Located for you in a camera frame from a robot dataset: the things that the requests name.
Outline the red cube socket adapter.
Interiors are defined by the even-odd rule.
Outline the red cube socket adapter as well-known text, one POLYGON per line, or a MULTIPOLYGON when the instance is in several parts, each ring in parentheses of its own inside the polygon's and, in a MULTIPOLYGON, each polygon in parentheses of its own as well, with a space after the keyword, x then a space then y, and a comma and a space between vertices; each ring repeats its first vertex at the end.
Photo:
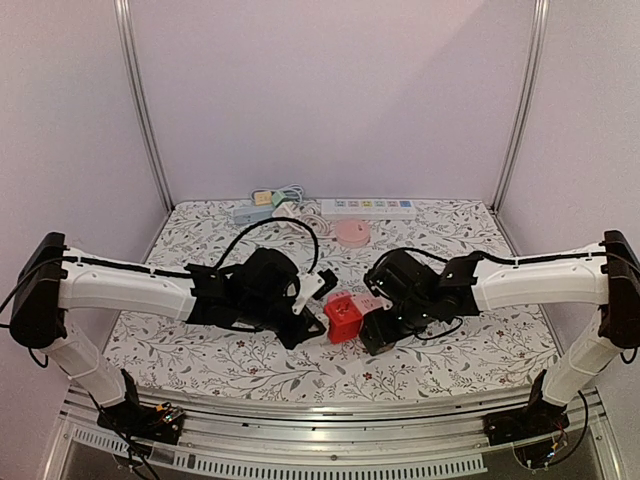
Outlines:
POLYGON ((331 295, 324 306, 324 314, 329 320, 328 339, 332 344, 340 344, 358 336, 363 314, 350 293, 331 295))

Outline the light pink cube socket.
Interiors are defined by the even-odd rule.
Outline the light pink cube socket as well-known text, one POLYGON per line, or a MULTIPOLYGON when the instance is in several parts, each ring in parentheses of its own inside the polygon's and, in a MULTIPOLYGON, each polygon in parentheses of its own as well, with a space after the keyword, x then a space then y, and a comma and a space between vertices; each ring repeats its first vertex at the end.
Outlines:
POLYGON ((351 296, 351 302, 362 317, 379 309, 390 310, 393 306, 390 300, 370 293, 354 294, 351 296))

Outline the dark green cube socket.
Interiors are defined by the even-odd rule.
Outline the dark green cube socket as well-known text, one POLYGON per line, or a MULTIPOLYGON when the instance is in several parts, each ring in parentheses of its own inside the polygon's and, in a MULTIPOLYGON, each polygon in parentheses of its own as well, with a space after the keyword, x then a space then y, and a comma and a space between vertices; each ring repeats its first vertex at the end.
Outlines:
POLYGON ((363 317, 359 333, 359 338, 366 351, 372 356, 390 350, 398 341, 407 336, 408 331, 397 308, 389 310, 379 308, 368 312, 363 317))

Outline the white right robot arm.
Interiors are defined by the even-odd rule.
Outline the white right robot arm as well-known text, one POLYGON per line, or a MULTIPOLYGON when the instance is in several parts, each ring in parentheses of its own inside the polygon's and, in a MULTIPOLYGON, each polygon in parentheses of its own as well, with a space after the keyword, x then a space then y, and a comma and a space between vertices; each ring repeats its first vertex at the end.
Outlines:
POLYGON ((584 303, 592 320, 567 354, 542 372, 517 427, 537 436, 577 392, 625 350, 639 347, 639 261, 624 235, 541 256, 500 258, 483 251, 444 261, 436 272, 416 249, 383 254, 364 283, 383 306, 365 314, 360 339, 378 355, 434 322, 525 304, 584 303))

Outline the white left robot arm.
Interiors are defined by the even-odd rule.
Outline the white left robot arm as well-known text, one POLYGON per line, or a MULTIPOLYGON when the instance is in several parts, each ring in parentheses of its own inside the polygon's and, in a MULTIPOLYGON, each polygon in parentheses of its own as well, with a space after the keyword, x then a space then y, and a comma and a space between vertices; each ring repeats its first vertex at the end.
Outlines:
POLYGON ((8 329, 14 341, 41 351, 91 394, 104 417, 126 433, 138 434, 157 413, 140 405, 131 376, 115 370, 66 321, 68 311, 138 312, 226 331, 270 331, 291 350, 324 334, 307 304, 336 283, 331 271, 302 272, 275 249, 258 248, 246 261, 228 267, 159 269, 88 256, 66 246, 63 234, 51 232, 2 305, 11 310, 8 329))

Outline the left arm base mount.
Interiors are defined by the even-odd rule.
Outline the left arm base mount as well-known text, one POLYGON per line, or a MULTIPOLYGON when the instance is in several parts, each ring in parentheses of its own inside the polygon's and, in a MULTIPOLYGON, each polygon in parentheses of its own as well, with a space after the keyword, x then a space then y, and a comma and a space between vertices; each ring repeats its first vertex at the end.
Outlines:
POLYGON ((124 369, 121 374, 125 385, 124 399, 114 406, 101 406, 97 424, 125 437, 177 445, 185 421, 184 409, 170 402, 142 405, 131 375, 124 369))

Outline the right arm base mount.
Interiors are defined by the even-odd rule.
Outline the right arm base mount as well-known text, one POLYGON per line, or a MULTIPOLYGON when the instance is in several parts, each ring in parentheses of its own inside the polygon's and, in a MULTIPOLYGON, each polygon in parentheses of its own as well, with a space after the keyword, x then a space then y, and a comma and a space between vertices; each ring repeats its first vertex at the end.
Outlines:
POLYGON ((551 434, 569 426, 567 405, 555 405, 543 398, 543 370, 534 380, 525 406, 486 414, 482 417, 483 432, 491 446, 517 442, 551 434))

